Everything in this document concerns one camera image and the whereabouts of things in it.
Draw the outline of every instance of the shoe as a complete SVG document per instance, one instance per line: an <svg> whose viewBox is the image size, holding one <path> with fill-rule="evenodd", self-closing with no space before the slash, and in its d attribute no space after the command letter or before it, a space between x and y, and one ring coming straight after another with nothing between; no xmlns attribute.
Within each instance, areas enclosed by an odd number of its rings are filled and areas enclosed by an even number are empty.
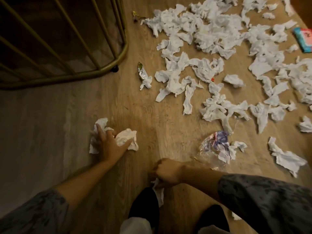
<svg viewBox="0 0 312 234"><path fill-rule="evenodd" d="M149 221L151 228L158 228L158 200L152 188L145 188L133 201L128 218L131 217L145 218Z"/></svg>
<svg viewBox="0 0 312 234"><path fill-rule="evenodd" d="M220 205L214 204L202 213L196 225L195 233L197 233L201 228L208 227L210 225L215 225L224 231L230 232L227 218L225 217L223 209Z"/></svg>

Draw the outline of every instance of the metal frame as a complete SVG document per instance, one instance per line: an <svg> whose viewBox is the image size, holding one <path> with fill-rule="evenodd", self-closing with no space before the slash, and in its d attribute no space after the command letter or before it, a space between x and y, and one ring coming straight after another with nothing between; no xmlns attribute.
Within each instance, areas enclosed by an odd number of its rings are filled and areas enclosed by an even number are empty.
<svg viewBox="0 0 312 234"><path fill-rule="evenodd" d="M17 47L12 45L8 40L0 36L0 42L9 47L12 51L20 55L22 58L24 58L26 61L28 61L36 70L38 70L41 74L43 74L44 78L36 78L36 79L29 79L28 77L24 76L21 73L18 73L17 71L10 69L9 67L3 65L0 62L0 68L5 70L6 72L12 74L13 76L17 77L20 81L16 82L3 82L0 81L0 89L4 90L15 90L15 89L21 89L21 88L27 88L27 87L35 87L35 86L41 86L41 85L48 85L48 84L56 84L61 82L70 82L70 81L76 81L76 80L83 80L83 79L90 79L90 78L96 78L99 76L102 76L106 72L110 71L115 66L118 66L119 63L122 62L122 60L125 58L129 43L127 41L127 32L126 32L126 20L124 16L124 8L123 8L123 1L122 0L111 0L112 8L114 11L114 15L116 18L117 26L119 29L119 33L121 35L121 39L123 41L122 50L117 54L111 39L109 37L107 28L104 24L102 15L99 11L99 8L97 6L97 3L95 0L91 0L95 15L97 17L98 23L101 27L101 30L103 31L104 37L108 43L108 46L110 47L110 50L113 54L114 60L108 63L106 66L101 67L93 54L91 53L89 47L81 37L79 31L75 27L74 23L70 19L69 15L59 2L59 0L53 0L57 6L57 8L61 11L61 13L64 15L66 21L72 28L72 30L75 32L76 36L80 40L82 46L86 50L88 56L90 57L91 61L96 67L96 70L91 71L85 71L85 72L79 72L76 73L49 45L46 43L22 18L20 15L18 15L17 12L13 10L9 6L8 3L5 2L5 0L0 0L0 4L8 11L10 12L17 20L18 22L23 25L29 33L38 40L53 56L55 56L58 61L61 63L61 65L64 67L64 69L68 72L68 74L65 75L55 75L51 73L49 70L45 69L44 67L38 65L34 60L29 58L25 53L23 53L21 50L19 50Z"/></svg>

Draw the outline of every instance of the gray sleeve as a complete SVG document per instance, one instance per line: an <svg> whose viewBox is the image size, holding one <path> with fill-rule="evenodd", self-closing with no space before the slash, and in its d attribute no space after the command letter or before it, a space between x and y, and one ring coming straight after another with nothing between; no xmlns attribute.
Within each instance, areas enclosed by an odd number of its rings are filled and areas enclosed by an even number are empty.
<svg viewBox="0 0 312 234"><path fill-rule="evenodd" d="M71 219L68 208L56 190L40 192L0 219L0 233L67 233Z"/></svg>
<svg viewBox="0 0 312 234"><path fill-rule="evenodd" d="M218 186L231 211L259 234L312 233L312 190L259 176L230 174Z"/></svg>

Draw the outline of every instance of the candy wrapper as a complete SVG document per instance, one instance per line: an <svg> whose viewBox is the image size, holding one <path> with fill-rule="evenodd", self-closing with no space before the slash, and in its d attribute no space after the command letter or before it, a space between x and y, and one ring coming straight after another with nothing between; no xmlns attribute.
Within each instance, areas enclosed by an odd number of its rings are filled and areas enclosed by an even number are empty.
<svg viewBox="0 0 312 234"><path fill-rule="evenodd" d="M140 16L135 11L132 11L132 19L133 19L134 22L138 22L139 19L146 19L146 17Z"/></svg>
<svg viewBox="0 0 312 234"><path fill-rule="evenodd" d="M224 171L230 162L228 133L217 131L208 136L200 145L199 153L195 157L202 163L208 163L213 170Z"/></svg>
<svg viewBox="0 0 312 234"><path fill-rule="evenodd" d="M153 80L153 77L147 75L141 62L138 63L138 75L140 76L142 80L140 90L142 90L144 86L150 89L152 87L151 82Z"/></svg>
<svg viewBox="0 0 312 234"><path fill-rule="evenodd" d="M312 30L297 27L293 31L302 51L312 52Z"/></svg>

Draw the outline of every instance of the blue and red packet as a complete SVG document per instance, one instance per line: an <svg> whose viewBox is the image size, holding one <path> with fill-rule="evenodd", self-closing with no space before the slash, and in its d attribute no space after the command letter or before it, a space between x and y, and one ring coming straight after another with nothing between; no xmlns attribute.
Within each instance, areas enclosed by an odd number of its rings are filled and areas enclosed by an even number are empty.
<svg viewBox="0 0 312 234"><path fill-rule="evenodd" d="M293 29L294 35L304 53L312 52L312 30L300 27Z"/></svg>

